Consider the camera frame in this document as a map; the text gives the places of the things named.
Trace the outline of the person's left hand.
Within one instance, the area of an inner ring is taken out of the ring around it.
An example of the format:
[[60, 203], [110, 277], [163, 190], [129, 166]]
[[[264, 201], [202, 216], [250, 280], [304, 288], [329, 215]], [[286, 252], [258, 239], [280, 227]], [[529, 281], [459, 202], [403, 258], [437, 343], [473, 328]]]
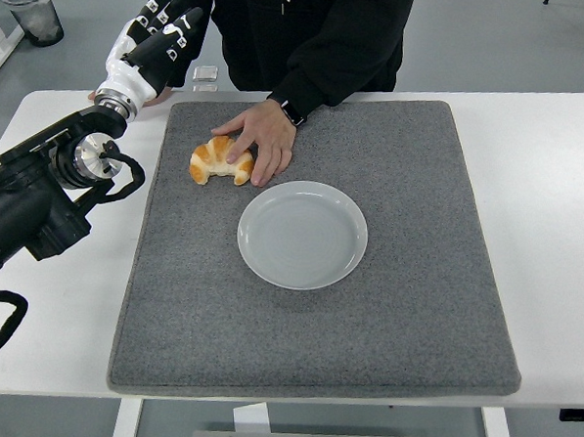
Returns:
[[256, 187], [264, 187], [276, 175], [284, 172], [292, 160], [296, 126], [287, 118], [279, 104], [270, 99], [256, 103], [232, 120], [211, 130], [215, 135], [240, 132], [226, 156], [234, 162], [245, 150], [255, 144], [257, 156], [250, 176]]

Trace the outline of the person's right hand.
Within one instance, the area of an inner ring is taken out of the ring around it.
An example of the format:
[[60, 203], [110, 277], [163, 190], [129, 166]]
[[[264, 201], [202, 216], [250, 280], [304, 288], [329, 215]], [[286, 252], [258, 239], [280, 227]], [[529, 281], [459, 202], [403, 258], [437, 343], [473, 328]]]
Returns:
[[165, 87], [165, 88], [163, 88], [161, 93], [155, 99], [146, 101], [143, 104], [143, 106], [144, 107], [157, 106], [158, 104], [163, 103], [164, 101], [168, 100], [172, 96], [173, 93], [174, 93], [174, 91], [172, 88]]

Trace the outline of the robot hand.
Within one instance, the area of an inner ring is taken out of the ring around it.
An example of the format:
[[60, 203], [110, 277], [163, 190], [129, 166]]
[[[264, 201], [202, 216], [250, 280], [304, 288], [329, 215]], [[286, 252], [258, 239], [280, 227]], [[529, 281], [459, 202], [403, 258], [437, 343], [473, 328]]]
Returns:
[[209, 10], [205, 0], [148, 0], [116, 38], [93, 102], [134, 117], [163, 88], [181, 85], [200, 53]]

